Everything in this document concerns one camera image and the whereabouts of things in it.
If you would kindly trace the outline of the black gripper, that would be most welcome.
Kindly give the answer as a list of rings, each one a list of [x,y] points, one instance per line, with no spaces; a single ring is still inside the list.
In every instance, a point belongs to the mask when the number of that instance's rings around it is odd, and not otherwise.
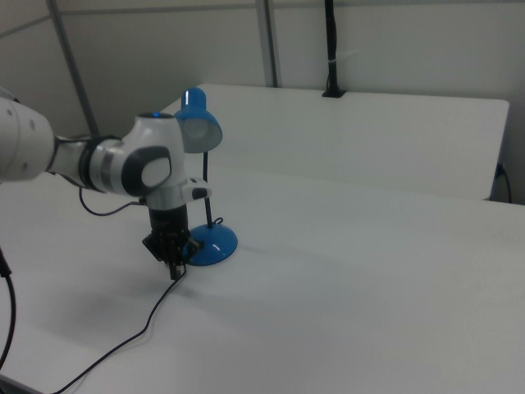
[[[169,210],[148,210],[151,232],[143,239],[144,246],[155,259],[166,263],[172,281],[186,274],[186,264],[204,247],[189,230],[188,209],[180,206]]]

